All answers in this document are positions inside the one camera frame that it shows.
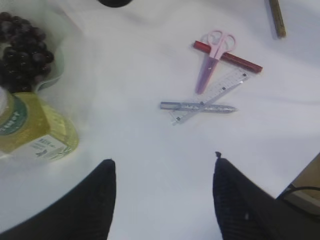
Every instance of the white tablecloth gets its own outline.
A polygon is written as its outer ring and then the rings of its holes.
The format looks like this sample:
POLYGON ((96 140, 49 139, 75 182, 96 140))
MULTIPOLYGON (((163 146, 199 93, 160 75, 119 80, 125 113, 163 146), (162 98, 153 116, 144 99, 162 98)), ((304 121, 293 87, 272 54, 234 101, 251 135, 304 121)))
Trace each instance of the white tablecloth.
POLYGON ((320 6, 281 0, 280 40, 268 2, 133 0, 117 9, 64 2, 84 36, 65 43, 76 50, 66 55, 66 73, 41 95, 73 120, 80 145, 52 163, 2 164, 2 230, 53 203, 105 158, 117 167, 111 240, 221 239, 215 151, 280 194, 320 149, 320 6), (235 35, 233 53, 263 72, 219 100, 239 112, 172 126, 159 103, 193 95, 205 54, 191 44, 215 28, 235 35))

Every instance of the pencil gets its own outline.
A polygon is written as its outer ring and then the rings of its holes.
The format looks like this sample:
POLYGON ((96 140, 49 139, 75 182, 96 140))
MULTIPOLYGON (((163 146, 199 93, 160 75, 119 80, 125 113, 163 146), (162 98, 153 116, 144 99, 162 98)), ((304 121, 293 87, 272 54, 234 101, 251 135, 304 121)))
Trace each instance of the pencil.
POLYGON ((286 37, 287 33, 285 29, 284 20, 282 18, 279 2, 278 0, 269 0, 269 2, 273 15, 276 34, 278 38, 284 38, 286 37))

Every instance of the bunch of grapes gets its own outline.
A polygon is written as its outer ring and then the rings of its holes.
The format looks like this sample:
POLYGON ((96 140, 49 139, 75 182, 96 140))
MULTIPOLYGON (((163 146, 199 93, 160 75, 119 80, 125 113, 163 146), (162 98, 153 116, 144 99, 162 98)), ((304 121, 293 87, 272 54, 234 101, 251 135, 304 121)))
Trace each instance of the bunch of grapes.
POLYGON ((46 34, 19 16, 0 13, 0 86, 11 93, 31 92, 51 72, 54 55, 47 49, 46 34))

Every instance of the transparent ruler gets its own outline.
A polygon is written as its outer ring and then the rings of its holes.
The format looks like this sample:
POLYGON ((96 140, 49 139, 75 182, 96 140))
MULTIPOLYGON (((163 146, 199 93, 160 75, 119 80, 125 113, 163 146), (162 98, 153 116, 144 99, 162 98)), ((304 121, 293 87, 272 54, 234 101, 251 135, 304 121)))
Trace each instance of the transparent ruler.
POLYGON ((232 72, 222 76, 213 82, 203 94, 195 95, 192 99, 185 101, 200 104, 201 106, 196 111, 170 111, 170 115, 173 118, 172 124, 183 124, 198 113, 205 112, 205 109, 209 108, 211 104, 240 86, 250 77, 251 74, 241 68, 236 68, 232 72))

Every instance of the scissors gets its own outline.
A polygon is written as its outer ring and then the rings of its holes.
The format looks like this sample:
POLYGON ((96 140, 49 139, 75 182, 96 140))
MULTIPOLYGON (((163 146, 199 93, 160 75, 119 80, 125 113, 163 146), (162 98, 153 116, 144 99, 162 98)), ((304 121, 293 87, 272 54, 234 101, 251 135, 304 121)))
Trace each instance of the scissors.
POLYGON ((211 47, 209 58, 196 88, 197 94, 202 94, 214 72, 221 56, 236 48, 236 39, 229 33, 221 30, 213 30, 208 34, 208 43, 211 47))

